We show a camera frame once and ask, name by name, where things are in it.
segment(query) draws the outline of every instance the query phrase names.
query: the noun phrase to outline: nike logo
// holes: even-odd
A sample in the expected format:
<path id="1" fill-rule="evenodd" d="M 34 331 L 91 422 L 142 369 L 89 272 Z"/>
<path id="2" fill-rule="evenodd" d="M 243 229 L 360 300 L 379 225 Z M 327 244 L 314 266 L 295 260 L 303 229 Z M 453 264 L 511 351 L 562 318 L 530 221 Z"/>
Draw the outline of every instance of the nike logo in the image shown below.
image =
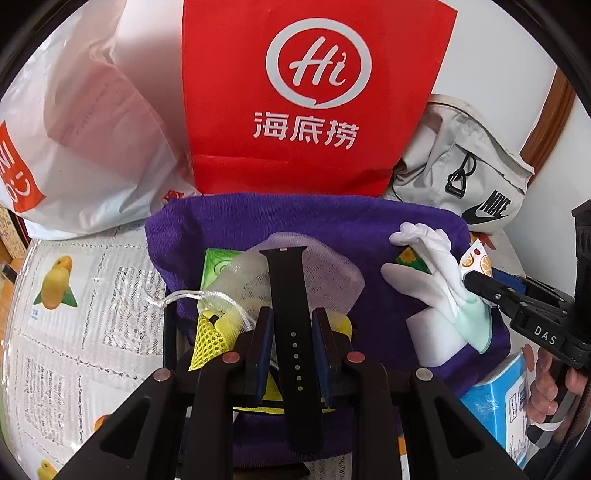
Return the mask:
<path id="1" fill-rule="evenodd" d="M 495 190 L 485 202 L 468 208 L 468 210 L 462 213 L 462 218 L 468 225 L 478 225 L 479 223 L 490 222 L 492 220 L 500 220 L 508 216 L 502 213 L 510 204 L 511 201 L 507 197 Z M 484 212 L 487 216 L 479 216 L 477 214 L 478 211 Z"/>

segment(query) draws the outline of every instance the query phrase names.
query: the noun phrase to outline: haidilao logo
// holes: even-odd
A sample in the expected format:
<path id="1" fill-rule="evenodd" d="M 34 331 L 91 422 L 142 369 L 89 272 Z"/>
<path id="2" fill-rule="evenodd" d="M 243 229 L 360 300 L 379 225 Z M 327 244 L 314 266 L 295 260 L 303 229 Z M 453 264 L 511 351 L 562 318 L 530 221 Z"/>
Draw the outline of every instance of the haidilao logo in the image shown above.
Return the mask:
<path id="1" fill-rule="evenodd" d="M 267 75 L 275 90 L 306 108 L 334 108 L 350 102 L 367 85 L 371 69 L 363 38 L 328 18 L 288 25 L 267 50 Z"/>

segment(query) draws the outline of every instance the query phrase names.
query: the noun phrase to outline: orange logo on plastic bag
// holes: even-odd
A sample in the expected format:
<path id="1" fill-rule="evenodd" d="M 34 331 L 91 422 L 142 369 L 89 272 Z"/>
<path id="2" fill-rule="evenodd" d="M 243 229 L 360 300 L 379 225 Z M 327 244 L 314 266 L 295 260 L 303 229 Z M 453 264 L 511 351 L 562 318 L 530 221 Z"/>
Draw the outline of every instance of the orange logo on plastic bag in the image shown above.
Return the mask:
<path id="1" fill-rule="evenodd" d="M 163 200 L 165 202 L 169 202 L 170 199 L 181 199 L 184 197 L 183 192 L 177 192 L 176 190 L 169 190 L 167 194 L 164 196 Z"/>
<path id="2" fill-rule="evenodd" d="M 45 198 L 27 164 L 10 140 L 6 122 L 0 125 L 0 177 L 12 200 L 12 210 L 17 213 L 35 208 Z"/>

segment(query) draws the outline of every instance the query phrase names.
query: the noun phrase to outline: white wall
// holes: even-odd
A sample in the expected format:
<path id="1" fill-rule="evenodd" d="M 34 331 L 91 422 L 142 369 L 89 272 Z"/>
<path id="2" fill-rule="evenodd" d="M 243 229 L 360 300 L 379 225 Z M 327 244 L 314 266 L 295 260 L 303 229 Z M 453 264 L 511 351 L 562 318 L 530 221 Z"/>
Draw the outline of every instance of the white wall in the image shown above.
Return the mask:
<path id="1" fill-rule="evenodd" d="M 456 25 L 436 93 L 471 103 L 514 151 L 537 122 L 556 65 L 512 17 L 491 0 L 443 0 Z"/>
<path id="2" fill-rule="evenodd" d="M 554 63 L 491 0 L 445 0 L 458 10 L 436 93 L 470 102 L 519 151 L 535 125 Z M 188 149 L 181 82 L 183 0 L 128 0 L 113 54 L 117 65 Z"/>
<path id="3" fill-rule="evenodd" d="M 574 293 L 574 219 L 591 198 L 591 118 L 577 99 L 556 148 L 505 229 L 527 274 Z"/>

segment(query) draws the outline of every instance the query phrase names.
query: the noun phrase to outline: human hand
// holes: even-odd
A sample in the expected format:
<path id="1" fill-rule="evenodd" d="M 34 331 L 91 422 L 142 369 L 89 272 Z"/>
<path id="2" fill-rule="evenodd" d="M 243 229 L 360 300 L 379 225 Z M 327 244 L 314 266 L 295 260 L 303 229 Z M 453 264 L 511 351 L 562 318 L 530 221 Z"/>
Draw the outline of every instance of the human hand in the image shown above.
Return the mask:
<path id="1" fill-rule="evenodd" d="M 534 371 L 535 368 L 535 381 L 531 384 L 531 395 L 527 403 L 527 416 L 531 421 L 537 423 L 544 423 L 546 415 L 553 415 L 558 409 L 558 402 L 555 400 L 558 395 L 558 386 L 550 375 L 550 367 L 554 357 L 551 353 L 543 348 L 538 351 L 538 361 L 534 365 L 534 351 L 531 345 L 527 344 L 524 348 L 525 364 L 527 370 L 530 372 Z M 579 405 L 581 395 L 587 383 L 587 376 L 571 368 L 566 375 L 565 385 L 571 392 L 577 395 L 577 400 L 570 407 L 564 421 L 554 432 L 552 441 L 555 443 L 561 443 L 566 435 L 566 431 L 573 420 L 574 412 Z M 581 433 L 587 425 L 587 419 L 589 418 L 589 410 L 591 410 L 591 401 L 587 401 L 583 414 L 573 432 L 573 437 Z"/>

